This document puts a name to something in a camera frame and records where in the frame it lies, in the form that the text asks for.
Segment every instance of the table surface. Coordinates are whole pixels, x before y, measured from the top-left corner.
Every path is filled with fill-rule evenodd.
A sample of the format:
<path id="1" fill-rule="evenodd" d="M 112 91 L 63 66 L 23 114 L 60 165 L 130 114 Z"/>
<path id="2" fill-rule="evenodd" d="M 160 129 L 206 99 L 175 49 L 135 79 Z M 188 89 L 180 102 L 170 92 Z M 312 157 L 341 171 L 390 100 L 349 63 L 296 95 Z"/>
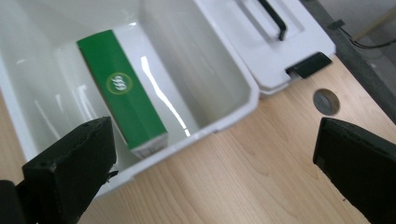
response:
<path id="1" fill-rule="evenodd" d="M 336 119 L 396 143 L 396 126 L 335 58 L 227 131 L 96 199 L 79 223 L 368 223 L 312 162 L 323 117 L 313 94 L 322 88 L 341 102 Z M 2 98 L 0 124 L 0 179 L 19 183 L 25 161 Z"/>

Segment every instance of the wooden table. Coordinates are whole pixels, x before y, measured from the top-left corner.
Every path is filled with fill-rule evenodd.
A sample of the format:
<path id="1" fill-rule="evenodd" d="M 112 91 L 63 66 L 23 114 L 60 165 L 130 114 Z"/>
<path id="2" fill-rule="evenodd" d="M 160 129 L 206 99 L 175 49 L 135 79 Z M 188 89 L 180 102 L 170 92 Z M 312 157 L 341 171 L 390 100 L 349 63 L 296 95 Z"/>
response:
<path id="1" fill-rule="evenodd" d="M 79 223 L 368 223 L 312 156 L 323 117 L 313 93 L 340 99 L 334 116 L 396 143 L 396 126 L 337 60 L 95 200 Z M 0 101 L 0 178 L 22 180 L 20 146 Z"/>

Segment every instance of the black handle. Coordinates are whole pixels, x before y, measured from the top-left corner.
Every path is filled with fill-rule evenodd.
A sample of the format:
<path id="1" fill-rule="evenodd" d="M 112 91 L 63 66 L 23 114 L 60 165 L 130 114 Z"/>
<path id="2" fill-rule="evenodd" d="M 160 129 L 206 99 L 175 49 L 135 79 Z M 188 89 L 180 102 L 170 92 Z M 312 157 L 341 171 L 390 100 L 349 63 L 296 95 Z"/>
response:
<path id="1" fill-rule="evenodd" d="M 271 7 L 271 5 L 266 0 L 259 0 L 260 4 L 267 10 L 268 14 L 270 14 L 271 18 L 275 21 L 276 25 L 279 27 L 279 40 L 283 41 L 285 39 L 286 31 L 288 27 L 286 23 L 280 18 L 280 16 L 276 13 L 276 11 Z"/>

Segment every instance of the black cable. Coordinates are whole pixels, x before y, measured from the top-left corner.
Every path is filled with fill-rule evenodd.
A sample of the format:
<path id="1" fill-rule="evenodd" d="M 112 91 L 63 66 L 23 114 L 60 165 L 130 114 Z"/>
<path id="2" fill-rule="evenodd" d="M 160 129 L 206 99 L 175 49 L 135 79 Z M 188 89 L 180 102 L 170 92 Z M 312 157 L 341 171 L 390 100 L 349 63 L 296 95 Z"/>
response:
<path id="1" fill-rule="evenodd" d="M 367 46 L 367 45 L 363 45 L 363 44 L 359 43 L 358 41 L 352 40 L 352 36 L 346 30 L 344 30 L 342 27 L 340 27 L 340 30 L 348 36 L 350 43 L 352 43 L 354 46 L 356 46 L 360 49 L 380 49 L 380 48 L 384 48 L 391 44 L 396 43 L 396 39 L 394 39 L 394 40 L 389 41 L 388 43 L 374 45 L 374 46 Z"/>

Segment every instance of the green box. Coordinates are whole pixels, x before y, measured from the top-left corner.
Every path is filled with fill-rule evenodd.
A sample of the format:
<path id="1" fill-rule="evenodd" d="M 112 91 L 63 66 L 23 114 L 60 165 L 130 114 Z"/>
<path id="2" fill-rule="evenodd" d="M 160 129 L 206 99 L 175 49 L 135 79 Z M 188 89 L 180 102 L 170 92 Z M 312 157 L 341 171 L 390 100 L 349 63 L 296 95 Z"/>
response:
<path id="1" fill-rule="evenodd" d="M 167 145 L 167 131 L 113 31 L 78 41 L 128 148 L 140 159 Z"/>

